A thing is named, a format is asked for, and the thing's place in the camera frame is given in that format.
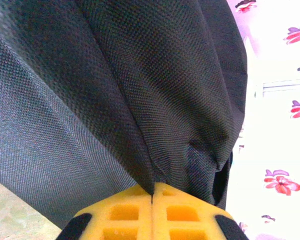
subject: woven texture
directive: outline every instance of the woven texture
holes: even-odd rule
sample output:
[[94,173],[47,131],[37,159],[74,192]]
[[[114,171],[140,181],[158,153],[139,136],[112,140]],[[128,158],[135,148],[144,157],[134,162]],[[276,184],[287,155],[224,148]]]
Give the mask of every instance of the woven texture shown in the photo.
[[225,208],[246,61],[226,0],[0,0],[0,183],[61,228],[136,182]]

